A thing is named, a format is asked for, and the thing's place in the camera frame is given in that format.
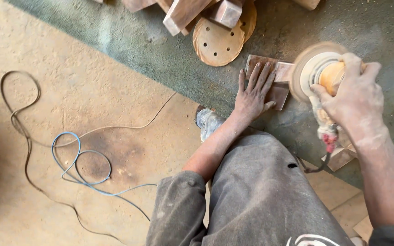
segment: person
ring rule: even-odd
[[[320,85],[311,90],[357,151],[374,228],[369,245],[394,245],[394,145],[382,118],[383,93],[375,83],[381,65],[369,63],[362,72],[354,54],[343,54],[342,60],[346,74],[335,97]],[[241,70],[230,117],[209,109],[197,113],[203,143],[180,173],[158,183],[147,246],[353,245],[297,159],[272,135],[248,127],[274,105],[264,104],[274,77],[269,63],[257,64],[245,88]]]

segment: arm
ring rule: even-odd
[[[264,104],[264,99],[275,79],[276,69],[270,73],[272,65],[267,62],[259,74],[260,66],[260,63],[256,64],[247,89],[244,89],[244,70],[240,71],[235,109],[230,117],[195,151],[183,167],[183,171],[194,171],[200,174],[205,182],[208,182],[232,142],[253,120],[275,105],[275,102]]]
[[[364,179],[364,197],[374,228],[394,225],[394,144],[382,118],[384,96],[375,78],[379,63],[367,64],[352,53],[342,55],[345,78],[335,97],[320,85],[311,89],[323,109],[349,134]]]

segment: blue cable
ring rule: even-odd
[[[71,165],[69,165],[69,167],[68,167],[67,169],[65,169],[65,168],[61,165],[61,163],[60,163],[60,162],[57,160],[57,158],[56,158],[56,154],[54,153],[54,149],[56,148],[54,144],[56,143],[56,141],[58,140],[59,137],[65,135],[65,134],[70,134],[70,135],[74,136],[74,137],[77,139],[77,142],[78,142],[78,152],[77,152],[77,155],[75,156],[73,162],[71,163]],[[103,179],[102,181],[99,181],[99,182],[87,182],[87,181],[80,175],[80,173],[79,173],[79,171],[78,171],[78,169],[77,169],[77,159],[79,158],[79,156],[80,156],[81,154],[87,153],[87,152],[99,154],[99,155],[101,155],[104,159],[107,160],[107,163],[108,163],[108,165],[109,165],[109,173],[107,174],[106,178]],[[89,187],[89,188],[91,188],[91,189],[93,189],[93,190],[95,190],[95,191],[97,191],[97,192],[99,192],[99,193],[101,193],[102,195],[105,195],[105,196],[115,196],[115,197],[121,198],[121,199],[125,200],[126,202],[130,203],[131,205],[133,205],[134,207],[136,207],[142,214],[145,215],[145,217],[148,219],[148,221],[150,221],[150,219],[149,219],[148,216],[144,213],[144,211],[141,210],[136,204],[134,204],[133,202],[127,200],[126,198],[120,197],[119,195],[122,194],[122,193],[128,192],[129,190],[136,189],[136,188],[138,188],[138,187],[149,186],[149,185],[157,186],[156,184],[150,184],[150,183],[142,184],[142,185],[138,185],[138,186],[129,188],[129,189],[127,189],[127,190],[123,190],[123,191],[121,191],[121,192],[114,193],[114,194],[113,194],[113,193],[106,192],[106,191],[103,191],[103,190],[99,190],[99,189],[93,187],[93,185],[100,184],[100,183],[102,183],[102,182],[104,182],[104,181],[106,181],[106,180],[109,179],[110,174],[111,174],[111,172],[112,172],[112,164],[110,164],[109,159],[107,159],[107,157],[106,157],[105,155],[103,155],[102,153],[100,153],[100,152],[98,152],[98,151],[95,151],[95,150],[84,150],[84,151],[81,151],[81,142],[80,142],[80,138],[79,138],[75,133],[73,133],[73,132],[62,132],[62,133],[60,133],[60,134],[54,139],[54,141],[52,142],[52,145],[51,145],[51,154],[52,154],[52,157],[54,158],[54,161],[55,161],[55,162],[59,165],[59,167],[63,170],[63,173],[62,173],[62,175],[61,175],[61,177],[62,177],[63,180],[66,180],[66,181],[69,181],[69,182],[78,183],[78,184],[87,186],[87,187]],[[76,177],[74,177],[73,175],[71,175],[71,174],[68,173],[68,171],[69,171],[73,166],[75,167],[75,172],[76,172],[76,174],[78,175],[78,177],[79,177],[80,179],[77,179]],[[65,175],[65,174],[68,175],[68,176],[70,176],[73,180],[64,178],[64,175]]]

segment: sleeve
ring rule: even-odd
[[[205,181],[193,171],[162,179],[145,245],[201,245],[206,235]]]
[[[375,228],[370,236],[369,246],[394,246],[394,226]]]

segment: hand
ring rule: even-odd
[[[310,89],[320,98],[323,109],[332,120],[352,137],[363,137],[384,126],[384,95],[381,87],[375,83],[381,64],[368,63],[362,72],[361,59],[356,55],[346,53],[341,60],[345,63],[345,77],[335,97],[329,95],[321,85],[312,85]]]
[[[275,102],[264,104],[265,96],[275,79],[276,64],[267,62],[260,73],[261,66],[261,63],[256,64],[250,76],[247,89],[244,89],[244,69],[241,69],[239,72],[238,93],[236,95],[234,112],[241,115],[241,118],[246,120],[248,124],[276,104]]]

